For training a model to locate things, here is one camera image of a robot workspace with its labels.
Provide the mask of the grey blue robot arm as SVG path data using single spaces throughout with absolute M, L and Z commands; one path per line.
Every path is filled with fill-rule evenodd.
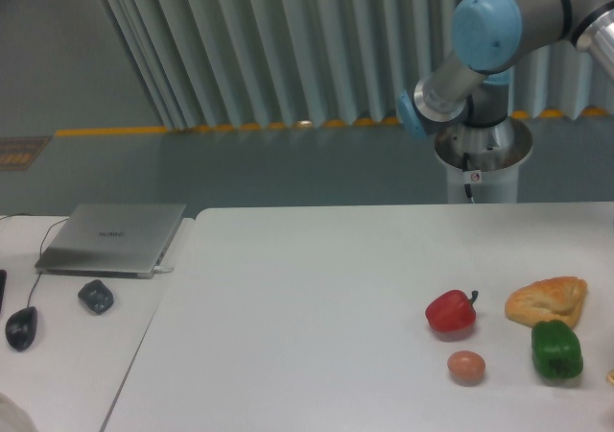
M 468 118 L 467 99 L 487 77 L 555 42 L 569 42 L 613 73 L 613 0 L 462 0 L 451 35 L 439 68 L 398 98 L 405 130 L 419 138 Z

